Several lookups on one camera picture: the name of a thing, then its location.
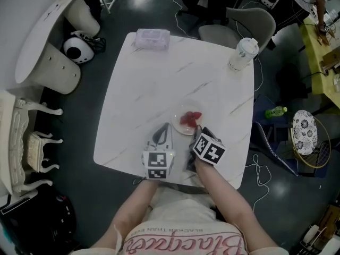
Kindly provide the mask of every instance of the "dark floor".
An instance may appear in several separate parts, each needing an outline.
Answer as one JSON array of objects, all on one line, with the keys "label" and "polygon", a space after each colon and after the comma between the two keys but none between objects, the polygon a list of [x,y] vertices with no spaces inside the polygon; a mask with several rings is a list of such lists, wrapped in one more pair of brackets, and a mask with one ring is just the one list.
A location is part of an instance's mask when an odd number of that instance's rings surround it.
[{"label": "dark floor", "polygon": [[[74,205],[78,224],[74,237],[83,245],[93,244],[103,234],[119,206],[134,189],[131,184],[133,176],[99,166],[93,161],[101,107],[125,36],[138,28],[168,29],[172,35],[184,36],[174,18],[178,9],[172,0],[119,0],[111,15],[105,11],[102,13],[100,36],[106,38],[107,50],[81,65],[82,80],[76,91],[64,96],[44,90],[41,101],[46,101],[51,108],[64,109],[64,114],[58,117],[39,113],[36,129],[64,139],[63,144],[46,148],[51,159],[61,166],[59,171],[50,172],[50,176],[54,186]],[[186,30],[195,20],[183,15],[179,23]],[[257,94],[277,101],[279,90],[275,74],[284,64],[295,63],[302,76],[310,72],[305,53],[297,53],[303,42],[296,25],[280,31],[274,42],[277,48],[274,51],[265,49],[260,56],[264,82]],[[255,87],[260,82],[260,67],[255,62]],[[318,108],[319,102],[319,96],[311,96],[296,100],[288,107],[291,111],[304,108],[312,112]],[[332,129],[331,138],[340,137],[338,116],[320,115],[318,118],[328,130]],[[252,163],[252,154],[249,152],[248,164]],[[269,195],[257,203],[255,213],[264,229],[282,247],[289,250],[308,226],[318,220],[335,196],[340,176],[338,158],[339,153],[334,152],[327,177],[318,179],[295,177],[259,154],[259,164],[268,165],[273,178],[268,184]],[[262,173],[261,180],[265,181],[266,172]],[[254,166],[246,168],[239,191],[251,205],[266,192],[256,184]]]}]

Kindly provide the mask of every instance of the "strawberry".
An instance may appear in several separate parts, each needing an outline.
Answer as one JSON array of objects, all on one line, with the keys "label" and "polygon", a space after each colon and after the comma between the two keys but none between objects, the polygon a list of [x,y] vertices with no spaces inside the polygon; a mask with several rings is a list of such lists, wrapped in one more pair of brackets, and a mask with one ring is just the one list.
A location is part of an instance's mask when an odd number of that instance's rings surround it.
[{"label": "strawberry", "polygon": [[202,113],[200,113],[200,112],[194,112],[194,113],[193,113],[193,117],[194,117],[196,120],[199,119],[201,116],[202,116]]},{"label": "strawberry", "polygon": [[187,117],[188,120],[191,120],[193,119],[193,112],[187,112],[185,116]]},{"label": "strawberry", "polygon": [[192,119],[192,120],[188,121],[188,126],[190,126],[192,128],[196,128],[196,126],[197,126],[196,120]]},{"label": "strawberry", "polygon": [[182,116],[181,117],[181,120],[180,120],[180,125],[185,125],[185,124],[187,124],[188,123],[188,119],[187,119],[187,117],[186,116]]}]

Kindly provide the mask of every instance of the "yellow table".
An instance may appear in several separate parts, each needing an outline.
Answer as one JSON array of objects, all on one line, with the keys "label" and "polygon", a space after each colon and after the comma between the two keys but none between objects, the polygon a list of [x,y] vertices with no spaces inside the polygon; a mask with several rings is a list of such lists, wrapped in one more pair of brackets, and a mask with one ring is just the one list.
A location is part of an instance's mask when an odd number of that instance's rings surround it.
[{"label": "yellow table", "polygon": [[[310,71],[311,73],[322,72],[320,67],[322,57],[332,50],[329,46],[320,45],[317,41],[318,36],[315,32],[314,23],[310,18],[306,18],[303,22],[304,24],[300,25],[300,32],[305,44]],[[324,76],[321,73],[312,75],[312,93],[315,95],[325,94],[337,106],[336,110],[332,113],[339,113],[340,93],[335,91],[333,85],[334,75],[335,72],[333,70],[329,70],[328,76]]]}]

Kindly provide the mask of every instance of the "green bottle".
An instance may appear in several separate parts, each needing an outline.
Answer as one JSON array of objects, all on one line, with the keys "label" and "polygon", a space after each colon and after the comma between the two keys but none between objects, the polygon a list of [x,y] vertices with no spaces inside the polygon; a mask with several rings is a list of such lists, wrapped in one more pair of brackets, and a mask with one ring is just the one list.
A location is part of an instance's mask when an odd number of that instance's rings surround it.
[{"label": "green bottle", "polygon": [[286,107],[278,106],[276,108],[266,110],[265,111],[265,118],[270,119],[272,117],[280,117],[280,116],[284,115],[286,112],[287,112]]}]

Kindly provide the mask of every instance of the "gray chair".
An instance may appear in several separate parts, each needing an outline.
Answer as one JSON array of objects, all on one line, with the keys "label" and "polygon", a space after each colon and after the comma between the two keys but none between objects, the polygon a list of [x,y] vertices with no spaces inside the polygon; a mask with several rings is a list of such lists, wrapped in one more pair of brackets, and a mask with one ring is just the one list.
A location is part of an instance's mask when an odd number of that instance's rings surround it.
[{"label": "gray chair", "polygon": [[[275,20],[261,8],[238,10],[227,8],[227,18],[237,21],[239,29],[244,26],[258,42],[259,54],[267,46],[275,32]],[[198,33],[203,41],[235,49],[241,36],[237,31],[219,24],[204,25]]]}]

